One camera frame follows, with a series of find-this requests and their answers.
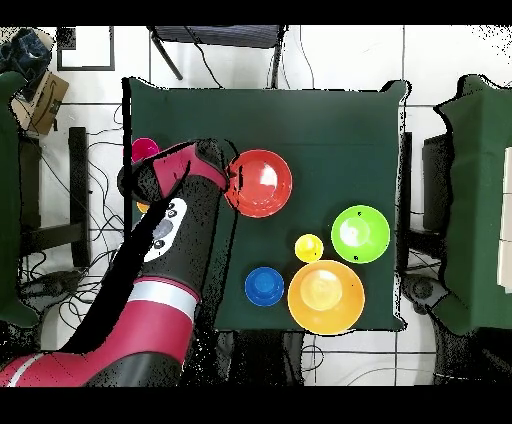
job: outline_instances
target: black chair leg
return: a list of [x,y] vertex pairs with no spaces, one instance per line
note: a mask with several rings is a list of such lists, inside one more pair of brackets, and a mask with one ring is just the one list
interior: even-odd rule
[[174,75],[176,75],[176,78],[178,78],[178,80],[181,81],[183,79],[183,76],[180,74],[180,71],[178,71],[178,68],[176,68],[176,65],[173,63],[173,61],[167,54],[167,52],[164,49],[164,46],[162,45],[162,43],[160,42],[160,40],[158,39],[154,32],[151,32],[151,40],[153,41],[155,47],[164,58],[167,65],[169,65],[169,68],[171,68],[171,71],[174,73]]

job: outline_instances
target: white floor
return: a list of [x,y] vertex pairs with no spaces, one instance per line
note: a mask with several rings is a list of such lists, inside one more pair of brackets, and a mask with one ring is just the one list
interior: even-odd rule
[[[42,28],[55,35],[55,28]],[[302,43],[314,72],[315,88],[380,90],[389,80],[406,79],[412,91],[405,106],[405,125],[413,134],[412,211],[423,211],[421,146],[428,137],[441,134],[445,126],[433,106],[455,95],[458,78],[464,74],[485,74],[493,82],[505,85],[512,80],[512,30],[476,26],[303,26]],[[85,126],[91,134],[89,143],[122,143],[122,131],[114,122],[114,112],[121,103],[121,78],[141,77],[162,87],[215,87],[199,51],[191,44],[166,43],[165,48],[184,75],[177,81],[150,43],[145,27],[115,27],[115,71],[56,71],[56,48],[50,70],[70,83],[58,116],[58,131],[42,139],[43,155],[69,187],[67,151],[68,128]],[[108,65],[106,27],[77,29],[77,50],[63,53],[67,66]],[[216,78],[225,88],[261,89],[267,85],[272,51],[203,46],[206,59]],[[310,89],[312,78],[300,50],[299,26],[291,26],[285,36],[284,65],[290,88]],[[280,89],[287,89],[280,72]],[[115,120],[122,121],[121,114]],[[102,169],[110,182],[107,204],[123,215],[122,198],[115,187],[121,167],[120,146],[98,144],[91,147],[89,158]],[[96,169],[90,172],[105,187],[105,177]],[[42,225],[69,222],[69,195],[41,163]],[[91,179],[91,238],[105,223],[101,191]],[[421,228],[422,217],[411,215],[412,225]],[[105,232],[91,243],[92,256],[116,248],[121,234]],[[48,260],[37,271],[45,273],[72,268],[69,246],[46,251]],[[41,258],[31,255],[32,267]],[[411,264],[420,261],[412,257]],[[87,282],[98,281],[106,270],[106,259],[91,270]],[[86,311],[83,304],[75,302]],[[68,306],[62,307],[66,320],[78,324]],[[428,317],[419,316],[411,304],[401,299],[400,314],[408,323],[398,334],[382,331],[355,332],[338,337],[306,336],[303,356],[307,385],[414,385],[429,384],[435,362],[435,340]],[[73,333],[53,308],[45,322],[43,347],[56,349]]]

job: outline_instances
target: chair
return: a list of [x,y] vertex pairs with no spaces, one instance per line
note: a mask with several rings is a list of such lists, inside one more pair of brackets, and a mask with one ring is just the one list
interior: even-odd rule
[[284,33],[287,25],[210,25],[210,26],[152,26],[147,27],[151,39],[178,80],[182,80],[176,65],[165,51],[162,41],[213,44],[233,47],[274,48],[271,88],[277,88],[277,75]]

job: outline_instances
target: orange bowl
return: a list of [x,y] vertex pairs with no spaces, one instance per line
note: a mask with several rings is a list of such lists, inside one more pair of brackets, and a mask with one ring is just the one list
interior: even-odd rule
[[364,288],[357,274],[340,262],[320,260],[303,266],[288,288],[288,308],[306,330],[320,335],[352,327],[364,308]]

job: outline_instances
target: magenta cup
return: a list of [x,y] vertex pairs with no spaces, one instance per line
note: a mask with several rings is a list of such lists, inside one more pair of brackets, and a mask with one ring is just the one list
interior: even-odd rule
[[132,143],[132,162],[138,162],[160,152],[158,144],[150,138],[138,138]]

